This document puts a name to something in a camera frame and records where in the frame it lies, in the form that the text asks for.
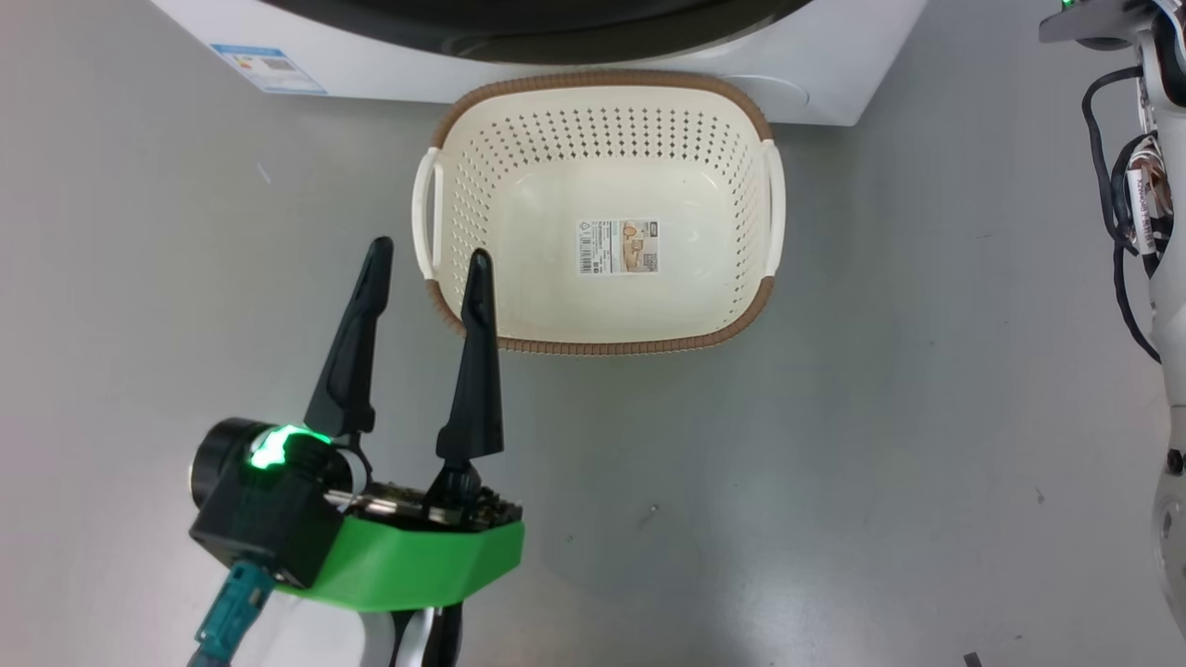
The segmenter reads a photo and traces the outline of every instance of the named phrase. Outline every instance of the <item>laundry basket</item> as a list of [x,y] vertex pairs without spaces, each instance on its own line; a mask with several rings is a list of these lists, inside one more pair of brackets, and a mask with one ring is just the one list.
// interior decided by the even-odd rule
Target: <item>laundry basket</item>
[[568,355],[735,336],[773,288],[784,218],[782,161],[757,104],[671,72],[479,88],[438,128],[412,199],[416,260],[446,322],[464,330],[470,255],[485,248],[500,347]]

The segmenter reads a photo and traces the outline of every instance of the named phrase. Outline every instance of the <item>white washing machine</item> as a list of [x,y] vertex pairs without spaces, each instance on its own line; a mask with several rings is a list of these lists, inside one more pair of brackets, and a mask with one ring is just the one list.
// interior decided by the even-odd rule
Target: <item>white washing machine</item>
[[772,122],[855,123],[925,0],[153,0],[268,93],[452,103],[574,68],[725,78]]

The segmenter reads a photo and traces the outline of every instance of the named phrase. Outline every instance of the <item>white label on cable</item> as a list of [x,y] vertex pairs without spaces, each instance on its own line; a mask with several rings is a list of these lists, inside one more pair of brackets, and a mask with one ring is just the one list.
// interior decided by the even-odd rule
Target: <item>white label on cable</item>
[[582,220],[576,223],[576,272],[619,275],[659,272],[659,221]]
[[1133,224],[1136,227],[1136,250],[1142,255],[1152,255],[1158,252],[1153,242],[1153,223],[1149,221],[1152,184],[1144,177],[1144,170],[1140,167],[1126,171],[1124,177],[1128,180],[1128,198],[1133,205]]
[[305,70],[298,68],[296,63],[280,49],[229,44],[211,44],[210,47],[264,93],[326,94],[324,88],[305,74]]

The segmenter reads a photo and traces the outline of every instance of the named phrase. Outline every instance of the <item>basket handle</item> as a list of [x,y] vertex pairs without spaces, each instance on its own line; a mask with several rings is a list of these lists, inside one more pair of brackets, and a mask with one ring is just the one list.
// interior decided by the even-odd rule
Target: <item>basket handle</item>
[[[441,243],[441,216],[445,208],[445,195],[441,191],[441,180],[445,179],[445,167],[436,160],[440,148],[433,146],[428,148],[425,157],[420,159],[416,169],[416,180],[412,185],[412,243],[416,248],[416,263],[420,273],[425,274],[425,280],[432,280],[435,275],[435,267],[440,266]],[[428,204],[428,185],[433,185],[433,240],[436,247],[428,243],[428,224],[426,211]]]
[[783,239],[786,235],[786,176],[783,157],[773,140],[763,141],[766,152],[766,176],[770,178],[770,249],[766,255],[766,275],[774,275],[783,261]]

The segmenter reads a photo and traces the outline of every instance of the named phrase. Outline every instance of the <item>shiny floor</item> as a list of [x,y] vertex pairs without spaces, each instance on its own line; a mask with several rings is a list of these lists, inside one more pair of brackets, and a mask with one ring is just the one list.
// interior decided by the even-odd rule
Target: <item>shiny floor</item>
[[[467,605],[463,665],[1181,663],[1150,554],[1167,411],[1078,117],[1130,58],[1038,44],[1056,8],[935,0],[857,127],[779,131],[792,233],[739,338],[503,357],[480,469],[528,553]],[[6,13],[0,643],[183,665],[222,577],[185,535],[193,447],[299,418],[377,234],[369,449],[435,472],[460,345],[406,211],[444,109],[262,95],[142,0]],[[1112,150],[1137,132],[1130,89],[1098,108]]]

